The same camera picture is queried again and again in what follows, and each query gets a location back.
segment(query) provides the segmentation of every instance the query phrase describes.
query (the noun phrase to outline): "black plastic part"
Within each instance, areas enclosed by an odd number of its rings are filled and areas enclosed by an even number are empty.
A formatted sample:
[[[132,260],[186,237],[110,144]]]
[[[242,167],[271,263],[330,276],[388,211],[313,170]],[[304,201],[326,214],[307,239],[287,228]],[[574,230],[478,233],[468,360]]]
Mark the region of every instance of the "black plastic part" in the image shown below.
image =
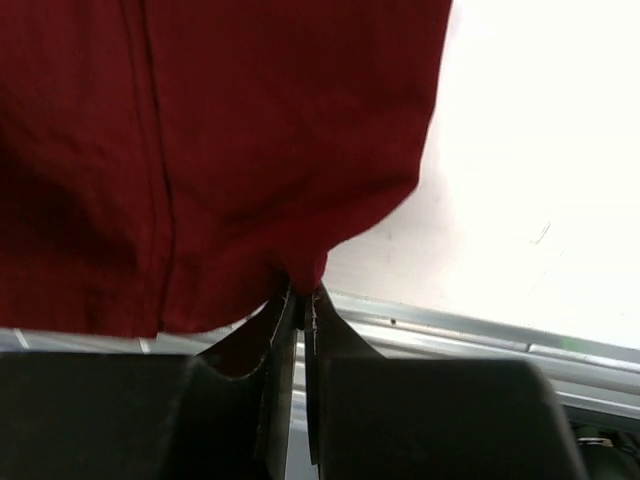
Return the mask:
[[[590,480],[640,480],[636,460],[630,455],[610,447],[581,445]]]
[[[384,358],[358,335],[335,311],[324,287],[307,299],[304,321],[307,431],[311,463],[320,461],[320,379],[326,362],[337,356]]]
[[[0,355],[0,478],[283,479],[294,311],[198,357]]]
[[[587,478],[550,384],[525,362],[385,359],[308,300],[311,456],[321,480]]]

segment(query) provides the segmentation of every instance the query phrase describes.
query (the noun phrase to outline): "red jacket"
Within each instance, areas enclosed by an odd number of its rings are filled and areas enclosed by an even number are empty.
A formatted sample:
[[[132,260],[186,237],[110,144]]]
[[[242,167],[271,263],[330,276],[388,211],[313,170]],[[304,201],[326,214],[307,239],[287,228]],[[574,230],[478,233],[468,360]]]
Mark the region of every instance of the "red jacket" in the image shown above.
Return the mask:
[[[449,0],[0,0],[0,326],[197,332],[415,187]]]

